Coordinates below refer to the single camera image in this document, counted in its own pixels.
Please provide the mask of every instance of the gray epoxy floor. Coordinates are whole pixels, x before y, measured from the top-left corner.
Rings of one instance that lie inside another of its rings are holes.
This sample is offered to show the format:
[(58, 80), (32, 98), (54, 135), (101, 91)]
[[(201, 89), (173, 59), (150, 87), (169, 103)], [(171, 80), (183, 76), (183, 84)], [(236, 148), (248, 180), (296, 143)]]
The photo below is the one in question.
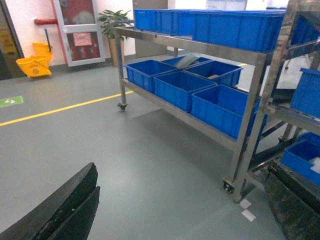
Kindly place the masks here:
[[(159, 56), (162, 60), (169, 56)], [(296, 82), (304, 59), (283, 82)], [(252, 66), (245, 66), (246, 88)], [(119, 93), (118, 71), (102, 67), (32, 81), (0, 81), (0, 123)], [(224, 192), (232, 153), (135, 93), (0, 127), (0, 232), (26, 215), (87, 163), (94, 162), (100, 204), (89, 240), (284, 240), (263, 192), (246, 198), (256, 219)], [(261, 142), (272, 146), (283, 129)]]

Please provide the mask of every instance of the warning sign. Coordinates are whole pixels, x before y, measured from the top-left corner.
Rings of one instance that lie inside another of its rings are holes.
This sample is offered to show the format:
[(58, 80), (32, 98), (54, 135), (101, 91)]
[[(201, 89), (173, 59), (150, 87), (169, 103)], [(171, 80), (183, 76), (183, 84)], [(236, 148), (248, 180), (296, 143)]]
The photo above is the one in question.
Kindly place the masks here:
[(15, 43), (11, 37), (10, 31), (8, 28), (0, 28), (0, 42), (4, 54), (17, 54), (17, 49)]

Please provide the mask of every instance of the white tape marker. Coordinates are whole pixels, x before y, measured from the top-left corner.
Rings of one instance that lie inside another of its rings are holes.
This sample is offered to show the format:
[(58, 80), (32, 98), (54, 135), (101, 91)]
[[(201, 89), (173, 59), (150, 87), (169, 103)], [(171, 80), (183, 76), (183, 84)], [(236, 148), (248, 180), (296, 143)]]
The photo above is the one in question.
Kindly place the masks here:
[(250, 222), (252, 222), (253, 220), (256, 219), (256, 216), (253, 215), (251, 212), (249, 212), (248, 210), (244, 210), (242, 212), (242, 215), (245, 216)]
[(251, 202), (249, 202), (247, 199), (243, 199), (243, 200), (240, 202), (240, 206), (241, 206), (243, 209), (247, 209), (250, 205), (251, 205)]

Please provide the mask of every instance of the stainless steel frame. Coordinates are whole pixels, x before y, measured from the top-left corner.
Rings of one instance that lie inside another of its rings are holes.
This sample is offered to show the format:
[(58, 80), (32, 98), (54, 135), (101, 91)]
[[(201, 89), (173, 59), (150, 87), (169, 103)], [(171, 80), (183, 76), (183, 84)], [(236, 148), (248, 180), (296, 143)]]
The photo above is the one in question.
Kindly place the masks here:
[[(134, 27), (114, 27), (112, 29), (113, 33), (116, 36), (118, 56), (121, 56), (120, 36), (125, 36), (174, 47), (176, 49), (181, 48), (195, 53), (254, 65), (255, 68), (248, 93), (248, 100), (246, 103), (245, 112), (243, 115), (243, 120), (237, 140), (227, 136), (223, 132), (209, 126), (208, 124), (180, 110), (179, 108), (142, 89), (141, 87), (136, 86), (135, 84), (129, 82), (127, 79), (124, 79), (123, 63), (121, 57), (118, 58), (118, 72), (121, 90), (121, 103), (119, 103), (118, 106), (122, 111), (124, 111), (127, 106), (125, 94), (125, 87), (127, 87), (137, 94), (141, 95), (142, 97), (153, 102), (154, 104), (158, 105), (159, 107), (163, 108), (165, 111), (171, 113), (175, 117), (181, 119), (190, 126), (206, 134), (213, 140), (216, 140), (223, 146), (232, 150), (232, 161), (229, 173), (224, 178), (224, 187), (227, 192), (233, 192), (234, 190), (233, 199), (235, 201), (240, 200), (243, 186), (246, 183), (246, 179), (249, 179), (251, 180), (251, 182), (256, 183), (256, 185), (258, 185), (259, 187), (262, 186), (260, 183), (257, 183), (257, 181), (253, 179), (253, 175), (251, 173), (247, 174), (247, 171), (251, 162), (251, 158), (255, 153), (257, 142), (260, 140), (260, 132), (265, 114), (270, 114), (275, 116), (276, 118), (279, 118), (278, 121), (273, 121), (273, 123), (270, 123), (265, 127), (263, 131), (265, 135), (273, 132), (273, 130), (277, 127), (282, 126), (284, 122), (292, 122), (296, 125), (296, 119), (294, 117), (292, 117), (292, 120), (290, 121), (287, 121), (286, 117), (281, 118), (279, 116), (280, 113), (283, 115), (288, 115), (288, 113), (283, 113), (278, 109), (278, 107), (272, 107), (272, 105), (269, 104), (269, 100), (272, 95), (273, 86), (278, 82), (280, 76), (278, 74), (279, 69), (282, 69), (285, 60), (289, 60), (320, 50), (320, 41), (309, 42), (299, 46), (290, 46), (291, 38), (293, 35), (293, 31), (291, 30), (294, 30), (298, 21), (298, 18), (296, 16), (300, 14), (298, 13), (298, 10), (318, 10), (319, 1), (320, 0), (290, 0), (288, 10), (285, 15), (285, 20), (282, 23), (277, 47), (274, 53), (253, 52), (221, 45), (192, 41), (188, 37), (179, 38), (151, 31), (138, 30)], [(264, 93), (261, 99), (259, 112), (256, 115), (251, 136), (246, 136), (249, 123), (251, 122), (254, 115), (256, 104), (259, 98), (259, 93), (266, 73), (266, 68), (270, 64), (271, 67), (268, 75), (268, 82), (265, 86)], [(310, 121), (299, 120), (299, 123), (303, 124), (298, 125), (302, 129), (314, 130), (318, 127), (315, 121), (316, 120), (311, 123)], [(320, 127), (317, 128), (316, 133), (320, 134)]]
[[(243, 160), (239, 161), (240, 169), (238, 171), (238, 176), (234, 184), (234, 193), (233, 200), (239, 201), (243, 197), (244, 187), (246, 185), (246, 181), (249, 181), (256, 185), (257, 187), (261, 187), (260, 181), (257, 182), (257, 178), (253, 175), (252, 171), (249, 170), (249, 165), (255, 155), (256, 144), (259, 141), (259, 132), (260, 128), (263, 124), (265, 115), (269, 115), (275, 117), (281, 121), (289, 123), (286, 131), (282, 137), (283, 141), (288, 140), (291, 130), (293, 129), (293, 125), (297, 126), (295, 134), (293, 138), (298, 136), (298, 133), (301, 129), (305, 129), (316, 134), (320, 134), (320, 119), (316, 119), (310, 116), (307, 116), (303, 113), (294, 111), (285, 106), (278, 106), (272, 104), (272, 94), (274, 89), (277, 87), (278, 79), (281, 74), (281, 70), (284, 66), (286, 60), (291, 59), (297, 54), (300, 55), (300, 51), (297, 48), (301, 46), (289, 48), (291, 45), (291, 40), (293, 37), (293, 33), (295, 31), (298, 17), (300, 14), (304, 16), (306, 13), (320, 13), (320, 1), (319, 0), (290, 0), (287, 6), (287, 11), (285, 13), (285, 17), (282, 23), (282, 27), (280, 30), (280, 34), (277, 40), (276, 49), (274, 51), (272, 62), (270, 65), (267, 81), (265, 84), (265, 88), (262, 94), (259, 111), (256, 115), (252, 134), (250, 136), (246, 152), (243, 156)], [(309, 54), (312, 52), (316, 52), (313, 62), (311, 64), (311, 69), (317, 69), (320, 62), (320, 53), (319, 45), (316, 42), (314, 46), (309, 45), (304, 48), (304, 54)]]

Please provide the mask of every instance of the metal cart leg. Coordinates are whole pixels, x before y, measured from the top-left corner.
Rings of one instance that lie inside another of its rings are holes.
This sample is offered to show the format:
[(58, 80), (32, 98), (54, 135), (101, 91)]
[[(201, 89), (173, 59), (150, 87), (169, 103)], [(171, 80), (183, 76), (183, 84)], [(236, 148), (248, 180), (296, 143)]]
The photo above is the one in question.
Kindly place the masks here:
[(312, 63), (310, 65), (310, 69), (317, 70), (320, 64), (320, 51), (314, 53), (314, 57)]
[(121, 51), (121, 38), (119, 35), (115, 36), (115, 44), (117, 51), (117, 60), (118, 60), (118, 73), (119, 73), (119, 81), (120, 81), (120, 92), (121, 92), (121, 102), (118, 103), (118, 107), (123, 112), (126, 110), (127, 100), (126, 100), (126, 90), (125, 86), (122, 84), (124, 79), (124, 67), (122, 62), (122, 51)]
[(301, 132), (302, 132), (302, 129), (300, 127), (296, 127), (294, 134), (293, 134), (293, 139), (297, 140), (297, 138)]
[(260, 102), (259, 111), (256, 114), (254, 125), (252, 128), (252, 133), (248, 141), (246, 151), (243, 155), (243, 160), (240, 164), (237, 179), (235, 181), (233, 200), (238, 202), (242, 198), (242, 193), (244, 186), (246, 184), (247, 172), (254, 155), (256, 144), (259, 141), (259, 134), (262, 124), (265, 118), (265, 108), (269, 104), (270, 97), (274, 91), (274, 86), (280, 77), (280, 72), (286, 61), (287, 49), (291, 44), (291, 39), (293, 37), (293, 32), (298, 23), (299, 14), (296, 9), (299, 8), (299, 0), (289, 1), (287, 11), (282, 22), (280, 34), (277, 39), (276, 49), (273, 53), (272, 62), (270, 65), (269, 73), (265, 83), (263, 95)]
[(285, 70), (288, 70), (288, 69), (289, 69), (289, 64), (290, 64), (291, 60), (292, 60), (292, 59), (290, 59), (290, 60), (286, 63), (286, 65), (285, 65), (285, 67), (284, 67)]
[(243, 115), (238, 139), (236, 142), (236, 148), (233, 152), (229, 174), (227, 177), (223, 179), (224, 181), (223, 188), (228, 193), (232, 193), (234, 190), (234, 181), (237, 178), (237, 174), (243, 158), (243, 154), (247, 147), (248, 123), (250, 123), (253, 120), (253, 114), (255, 112), (255, 108), (257, 105), (262, 83), (264, 81), (266, 68), (267, 68), (266, 57), (264, 55), (260, 55), (256, 60), (256, 65), (254, 68), (248, 100), (246, 102), (245, 112)]
[(177, 47), (174, 47), (173, 48), (173, 57), (178, 57), (178, 48)]
[(288, 124), (286, 126), (283, 136), (279, 138), (280, 142), (285, 142), (289, 139), (293, 127), (294, 126), (292, 124)]

